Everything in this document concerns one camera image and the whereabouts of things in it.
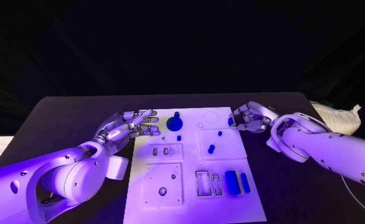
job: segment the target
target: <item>small blue piece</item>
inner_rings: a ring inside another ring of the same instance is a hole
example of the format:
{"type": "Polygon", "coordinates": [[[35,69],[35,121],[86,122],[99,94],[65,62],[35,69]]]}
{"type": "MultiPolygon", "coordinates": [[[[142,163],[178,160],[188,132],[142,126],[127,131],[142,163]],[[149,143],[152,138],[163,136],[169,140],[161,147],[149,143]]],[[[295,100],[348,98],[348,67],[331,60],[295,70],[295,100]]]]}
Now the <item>small blue piece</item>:
{"type": "Polygon", "coordinates": [[[246,173],[241,174],[241,181],[243,181],[244,191],[247,193],[251,192],[246,173]]]}
{"type": "Polygon", "coordinates": [[[179,112],[175,112],[174,117],[168,119],[166,126],[172,131],[179,131],[181,128],[184,127],[184,121],[181,120],[179,117],[181,117],[179,112]]]}
{"type": "Polygon", "coordinates": [[[214,151],[215,151],[215,146],[214,146],[214,145],[211,145],[211,146],[210,146],[210,149],[208,149],[208,153],[210,153],[210,154],[212,154],[212,153],[214,153],[214,151]]]}
{"type": "Polygon", "coordinates": [[[227,186],[228,186],[230,195],[238,195],[241,193],[241,189],[240,189],[236,171],[234,170],[227,171],[225,175],[227,175],[227,186]]]}
{"type": "Polygon", "coordinates": [[[234,119],[228,118],[228,126],[231,126],[234,124],[234,119]]]}

